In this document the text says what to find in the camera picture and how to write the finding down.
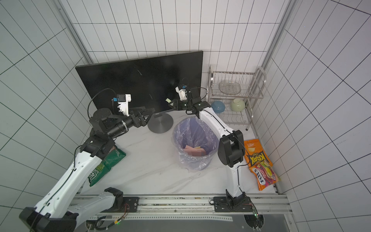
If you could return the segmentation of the small pink sticky note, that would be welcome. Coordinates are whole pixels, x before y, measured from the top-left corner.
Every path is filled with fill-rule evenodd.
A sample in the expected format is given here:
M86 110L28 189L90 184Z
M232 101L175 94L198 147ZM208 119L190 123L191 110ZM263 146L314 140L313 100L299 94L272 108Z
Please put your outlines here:
M187 153L189 156L192 156L192 157L202 157L202 156L206 156L206 151L205 149L201 148L201 147L196 147L196 148L193 148L193 147L190 147L190 146L186 146L183 151L185 153Z

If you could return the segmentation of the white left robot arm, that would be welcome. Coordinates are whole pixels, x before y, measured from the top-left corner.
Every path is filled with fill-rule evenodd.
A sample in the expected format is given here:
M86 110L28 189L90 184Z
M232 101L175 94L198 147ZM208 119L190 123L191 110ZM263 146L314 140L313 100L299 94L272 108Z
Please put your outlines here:
M114 139L128 133L131 127L146 126L154 111L137 107L127 116L114 115L108 108L95 111L89 119L90 137L76 148L73 163L36 206L22 210L20 220L31 232L73 232L102 211L127 210L123 192L112 187L81 206L70 204L88 176L115 147Z

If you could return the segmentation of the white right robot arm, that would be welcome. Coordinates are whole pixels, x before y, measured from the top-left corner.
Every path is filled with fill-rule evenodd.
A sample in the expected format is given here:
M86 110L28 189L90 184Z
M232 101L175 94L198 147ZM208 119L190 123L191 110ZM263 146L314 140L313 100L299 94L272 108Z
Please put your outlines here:
M191 112L203 121L219 139L218 157L227 167L227 189L226 195L231 200L244 196L239 182L239 166L243 162L245 147L243 134L240 130L233 130L216 115L211 105L200 98L191 100L169 100L169 107L176 111Z

